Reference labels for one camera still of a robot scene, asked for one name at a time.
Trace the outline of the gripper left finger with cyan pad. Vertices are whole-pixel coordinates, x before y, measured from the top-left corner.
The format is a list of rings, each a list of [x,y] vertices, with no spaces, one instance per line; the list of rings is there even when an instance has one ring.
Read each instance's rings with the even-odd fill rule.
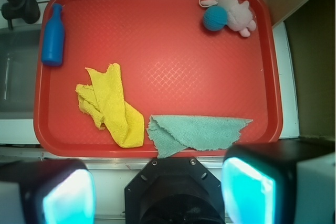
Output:
[[[93,175],[79,159],[1,163],[1,223],[94,223]]]

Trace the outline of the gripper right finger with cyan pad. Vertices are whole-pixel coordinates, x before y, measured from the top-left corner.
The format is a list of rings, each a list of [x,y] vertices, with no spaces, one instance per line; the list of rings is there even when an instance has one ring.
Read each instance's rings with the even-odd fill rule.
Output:
[[[235,144],[221,184],[233,223],[335,223],[335,143]]]

